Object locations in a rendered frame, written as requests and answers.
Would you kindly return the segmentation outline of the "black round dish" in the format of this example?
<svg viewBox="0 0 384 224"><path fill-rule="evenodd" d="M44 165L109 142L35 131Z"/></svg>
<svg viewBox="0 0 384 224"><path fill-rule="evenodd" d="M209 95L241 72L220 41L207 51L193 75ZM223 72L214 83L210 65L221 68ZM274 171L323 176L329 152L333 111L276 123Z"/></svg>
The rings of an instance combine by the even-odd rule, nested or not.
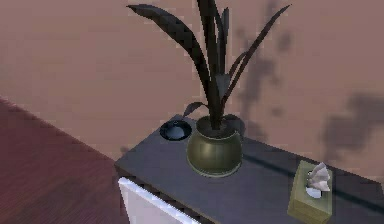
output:
<svg viewBox="0 0 384 224"><path fill-rule="evenodd" d="M192 133L192 127L184 120L172 120L160 127L160 135L168 141L181 141Z"/></svg>

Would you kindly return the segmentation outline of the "dark house plant in green pot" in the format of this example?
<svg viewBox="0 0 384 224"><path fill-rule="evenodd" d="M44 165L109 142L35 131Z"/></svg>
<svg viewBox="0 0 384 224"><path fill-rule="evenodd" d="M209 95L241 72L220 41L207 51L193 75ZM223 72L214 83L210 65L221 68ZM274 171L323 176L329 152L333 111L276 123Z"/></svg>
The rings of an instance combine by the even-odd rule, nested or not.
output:
<svg viewBox="0 0 384 224"><path fill-rule="evenodd" d="M191 58L206 101L195 101L186 107L188 116L204 106L209 114L196 121L196 128L187 143L186 158L191 168L206 177L226 177L236 172L242 163L241 119L225 112L226 103L251 57L263 42L274 23L286 11L279 9L248 50L241 53L227 68L226 52L229 31L229 10L218 11L215 0L196 0L204 32L201 46L187 25L168 11L149 4L130 4L137 15L153 21Z"/></svg>

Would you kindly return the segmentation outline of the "olive green tissue box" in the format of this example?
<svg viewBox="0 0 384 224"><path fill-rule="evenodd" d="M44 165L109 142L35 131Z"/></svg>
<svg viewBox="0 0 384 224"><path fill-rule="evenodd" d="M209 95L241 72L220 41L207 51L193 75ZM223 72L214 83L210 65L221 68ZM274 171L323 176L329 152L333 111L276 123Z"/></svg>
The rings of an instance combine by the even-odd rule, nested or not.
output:
<svg viewBox="0 0 384 224"><path fill-rule="evenodd" d="M332 172L302 160L295 173L287 213L304 224L327 224L332 216Z"/></svg>

